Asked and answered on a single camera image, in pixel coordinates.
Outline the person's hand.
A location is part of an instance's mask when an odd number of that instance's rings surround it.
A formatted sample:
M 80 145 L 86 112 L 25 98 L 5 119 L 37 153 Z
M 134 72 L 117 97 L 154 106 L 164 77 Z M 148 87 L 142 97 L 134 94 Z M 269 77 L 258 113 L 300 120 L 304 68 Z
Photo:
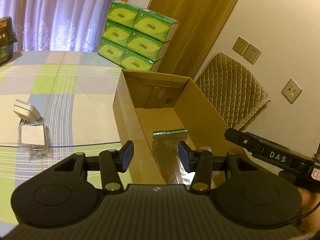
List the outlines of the person's hand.
M 302 196 L 302 214 L 311 211 L 319 203 L 319 193 L 307 189 L 298 188 Z M 301 219 L 299 228 L 306 233 L 316 233 L 319 230 L 319 207 L 310 215 Z

